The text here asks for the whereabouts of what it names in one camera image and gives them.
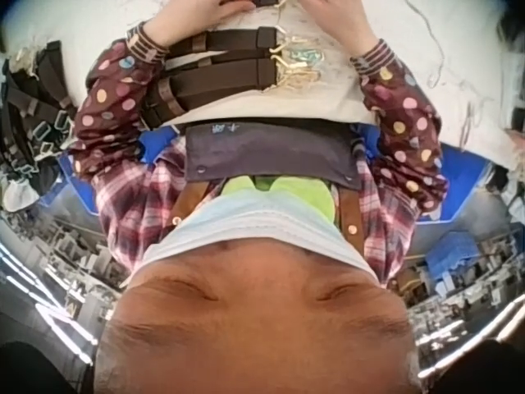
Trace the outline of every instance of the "polka dot sleeve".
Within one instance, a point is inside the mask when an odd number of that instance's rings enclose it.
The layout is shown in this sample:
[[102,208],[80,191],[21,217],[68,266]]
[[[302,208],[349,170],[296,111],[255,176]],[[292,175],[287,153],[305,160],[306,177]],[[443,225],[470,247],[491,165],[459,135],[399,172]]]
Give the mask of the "polka dot sleeve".
[[95,188],[114,167],[142,157],[139,108],[166,52],[139,26],[127,40],[112,43],[92,66],[88,97],[75,117],[78,141],[70,154],[76,175]]
[[446,196],[438,141],[441,119],[410,70],[385,41],[351,59],[361,77],[367,108],[377,115],[382,157],[372,163],[381,186],[402,194],[410,208],[432,212]]

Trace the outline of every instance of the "plaid shirt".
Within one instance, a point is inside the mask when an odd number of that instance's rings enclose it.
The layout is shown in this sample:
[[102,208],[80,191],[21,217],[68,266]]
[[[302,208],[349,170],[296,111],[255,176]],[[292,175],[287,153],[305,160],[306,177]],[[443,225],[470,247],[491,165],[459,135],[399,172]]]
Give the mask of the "plaid shirt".
[[[171,210],[186,184],[184,137],[173,140],[155,164],[139,161],[144,150],[138,141],[139,108],[166,53],[137,30],[114,42],[94,63],[89,96],[75,118],[75,173],[96,190],[109,248],[129,270],[174,229]],[[441,121],[384,41],[351,62],[364,104],[377,114],[381,128],[379,158],[368,163],[362,144],[354,154],[363,183],[364,257],[386,282],[403,263],[419,215],[438,208],[445,197],[448,182],[439,173]]]

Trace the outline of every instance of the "wire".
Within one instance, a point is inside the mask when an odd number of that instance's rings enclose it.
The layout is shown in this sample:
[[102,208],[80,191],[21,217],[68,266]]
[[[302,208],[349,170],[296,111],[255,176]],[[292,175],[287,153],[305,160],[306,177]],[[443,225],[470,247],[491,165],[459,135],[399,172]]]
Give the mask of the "wire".
[[432,30],[432,26],[431,26],[430,21],[428,20],[427,16],[425,14],[423,14],[416,6],[414,6],[412,4],[411,0],[404,0],[404,2],[406,2],[407,6],[413,12],[418,14],[421,17],[421,19],[423,19],[423,21],[425,22],[425,25],[427,26],[428,34],[431,36],[432,40],[434,41],[434,43],[437,46],[437,49],[440,52],[441,59],[440,59],[440,65],[437,67],[436,76],[434,77],[434,76],[430,75],[428,77],[428,80],[427,80],[427,86],[430,89],[434,89],[435,87],[437,87],[437,84],[440,83],[441,76],[443,75],[443,69],[445,68],[445,59],[446,59],[445,51],[443,50],[443,47],[441,47],[440,42],[438,41],[436,35],[434,34],[434,31]]

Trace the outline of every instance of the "striped cuff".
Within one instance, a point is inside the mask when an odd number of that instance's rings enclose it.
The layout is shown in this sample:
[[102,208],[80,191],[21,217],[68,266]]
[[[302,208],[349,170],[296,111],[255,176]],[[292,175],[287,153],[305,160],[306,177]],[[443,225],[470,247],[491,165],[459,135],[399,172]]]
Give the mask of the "striped cuff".
[[164,57],[170,52],[168,48],[164,48],[153,42],[144,33],[144,22],[137,25],[127,33],[128,48],[139,60],[146,63],[159,63],[164,60]]
[[379,72],[382,67],[389,66],[395,59],[394,51],[381,39],[370,52],[361,57],[352,57],[350,62],[361,76],[370,76]]

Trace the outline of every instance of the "blue face mask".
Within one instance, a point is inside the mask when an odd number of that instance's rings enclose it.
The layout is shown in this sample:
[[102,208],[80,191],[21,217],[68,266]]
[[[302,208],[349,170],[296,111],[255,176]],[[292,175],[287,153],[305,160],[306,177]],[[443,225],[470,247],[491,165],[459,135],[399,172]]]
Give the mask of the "blue face mask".
[[241,190],[222,195],[151,245],[135,273],[156,261],[219,241],[273,238],[360,268],[376,278],[363,256],[315,208],[289,192]]

